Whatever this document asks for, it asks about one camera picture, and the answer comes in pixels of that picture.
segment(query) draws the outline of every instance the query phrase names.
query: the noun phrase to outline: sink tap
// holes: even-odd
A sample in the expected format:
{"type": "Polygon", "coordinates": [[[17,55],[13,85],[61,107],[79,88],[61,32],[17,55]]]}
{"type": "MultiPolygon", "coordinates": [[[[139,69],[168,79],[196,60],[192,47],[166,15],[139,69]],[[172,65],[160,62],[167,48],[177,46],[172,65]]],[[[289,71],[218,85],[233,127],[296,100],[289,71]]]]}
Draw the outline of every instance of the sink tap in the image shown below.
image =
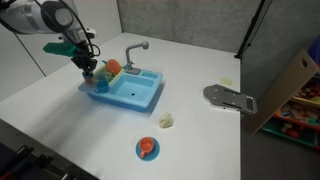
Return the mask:
{"type": "Polygon", "coordinates": [[[126,69],[126,73],[130,73],[130,74],[139,74],[140,73],[140,69],[138,68],[134,68],[132,67],[132,64],[134,64],[131,60],[130,60],[130,56],[129,56],[129,51],[131,49],[134,49],[134,48],[138,48],[138,47],[142,47],[143,49],[148,49],[149,48],[149,43],[147,41],[144,41],[142,43],[139,43],[139,44],[134,44],[134,45],[131,45],[131,46],[128,46],[127,49],[126,49],[126,56],[127,56],[127,69],[126,69]]]}

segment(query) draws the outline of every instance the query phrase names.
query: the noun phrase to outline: metal bracket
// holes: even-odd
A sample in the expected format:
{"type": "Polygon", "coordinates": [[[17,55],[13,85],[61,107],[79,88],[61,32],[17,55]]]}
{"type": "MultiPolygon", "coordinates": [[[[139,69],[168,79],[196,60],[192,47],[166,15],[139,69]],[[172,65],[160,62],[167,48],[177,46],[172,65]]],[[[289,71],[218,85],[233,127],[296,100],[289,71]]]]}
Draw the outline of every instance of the metal bracket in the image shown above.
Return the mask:
{"type": "Polygon", "coordinates": [[[204,88],[203,96],[211,105],[223,109],[232,109],[250,115],[257,112],[255,98],[218,84],[204,88]]]}

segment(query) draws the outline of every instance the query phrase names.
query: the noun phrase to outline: white object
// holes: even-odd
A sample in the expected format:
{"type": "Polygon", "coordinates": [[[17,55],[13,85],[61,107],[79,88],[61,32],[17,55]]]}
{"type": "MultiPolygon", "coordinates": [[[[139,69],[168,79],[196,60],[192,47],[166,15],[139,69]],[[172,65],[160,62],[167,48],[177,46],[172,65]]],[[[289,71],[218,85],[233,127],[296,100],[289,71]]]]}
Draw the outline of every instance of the white object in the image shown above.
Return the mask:
{"type": "Polygon", "coordinates": [[[165,113],[164,115],[161,116],[160,121],[159,121],[159,126],[160,128],[168,128],[173,125],[173,119],[171,117],[171,114],[165,113]]]}
{"type": "Polygon", "coordinates": [[[152,112],[92,100],[77,90],[83,78],[69,64],[0,102],[0,118],[99,179],[240,179],[240,113],[213,109],[201,96],[202,87],[221,77],[239,91],[240,61],[232,53],[132,34],[103,44],[101,58],[125,64],[126,47],[142,41],[150,48],[131,52],[135,66],[164,75],[152,112]],[[158,126],[163,112],[175,119],[166,131],[158,126]],[[135,152],[145,136],[160,143],[151,162],[135,152]]]}

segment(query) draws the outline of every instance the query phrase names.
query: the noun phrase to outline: cable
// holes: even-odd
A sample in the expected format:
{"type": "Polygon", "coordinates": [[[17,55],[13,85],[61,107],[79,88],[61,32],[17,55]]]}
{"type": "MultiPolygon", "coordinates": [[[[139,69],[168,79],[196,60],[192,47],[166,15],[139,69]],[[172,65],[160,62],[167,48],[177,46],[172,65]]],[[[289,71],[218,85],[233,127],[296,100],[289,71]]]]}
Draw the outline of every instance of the cable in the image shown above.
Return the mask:
{"type": "Polygon", "coordinates": [[[7,1],[7,2],[1,2],[0,1],[0,10],[2,10],[2,9],[8,9],[9,7],[10,7],[10,5],[12,4],[12,3],[14,3],[14,2],[16,2],[17,0],[9,0],[9,1],[7,1]]]}
{"type": "Polygon", "coordinates": [[[272,2],[273,2],[273,0],[271,0],[270,3],[268,4],[268,7],[266,8],[266,10],[265,10],[265,12],[264,12],[264,14],[263,14],[263,16],[262,16],[262,18],[261,18],[261,20],[260,20],[260,23],[259,23],[259,25],[257,26],[256,31],[254,32],[254,34],[253,34],[250,42],[247,44],[247,47],[241,52],[241,54],[243,54],[243,53],[251,46],[251,44],[252,44],[254,38],[256,37],[256,35],[257,35],[257,33],[258,33],[259,29],[260,29],[260,26],[261,26],[261,24],[262,24],[262,22],[263,22],[263,19],[264,19],[264,17],[266,16],[266,14],[267,14],[267,12],[268,12],[268,10],[269,10],[269,7],[270,7],[270,5],[272,4],[272,2]]]}
{"type": "Polygon", "coordinates": [[[101,54],[100,48],[99,48],[97,45],[95,45],[95,44],[92,44],[92,46],[93,46],[93,47],[96,47],[96,48],[98,49],[98,51],[99,51],[99,53],[98,53],[98,54],[94,54],[94,56],[100,56],[100,54],[101,54]]]}
{"type": "Polygon", "coordinates": [[[94,55],[94,51],[93,51],[93,45],[92,45],[91,40],[90,40],[90,38],[89,38],[89,36],[88,36],[88,33],[87,33],[87,31],[86,31],[86,28],[83,26],[83,24],[82,24],[79,16],[78,16],[77,13],[75,13],[74,10],[73,10],[67,3],[65,3],[63,0],[57,0],[57,1],[59,1],[61,4],[63,4],[66,8],[68,8],[69,11],[70,11],[70,12],[74,15],[74,17],[77,19],[77,21],[78,21],[78,23],[80,24],[80,26],[81,26],[84,34],[86,35],[86,38],[87,38],[87,40],[88,40],[88,42],[89,42],[89,45],[90,45],[90,48],[91,48],[91,54],[89,54],[89,56],[94,57],[95,55],[94,55]]]}

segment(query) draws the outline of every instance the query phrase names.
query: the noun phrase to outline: yellow object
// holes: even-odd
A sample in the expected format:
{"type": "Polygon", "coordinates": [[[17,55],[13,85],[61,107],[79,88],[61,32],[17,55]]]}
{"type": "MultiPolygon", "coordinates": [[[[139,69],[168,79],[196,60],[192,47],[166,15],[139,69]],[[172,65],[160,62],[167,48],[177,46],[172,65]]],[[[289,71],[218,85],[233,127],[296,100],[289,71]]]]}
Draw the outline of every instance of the yellow object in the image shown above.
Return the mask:
{"type": "Polygon", "coordinates": [[[288,129],[288,128],[292,128],[292,124],[291,123],[284,123],[283,126],[288,129]]]}
{"type": "Polygon", "coordinates": [[[171,117],[171,114],[165,113],[163,116],[161,116],[159,121],[160,128],[168,128],[173,125],[173,119],[171,117]]]}

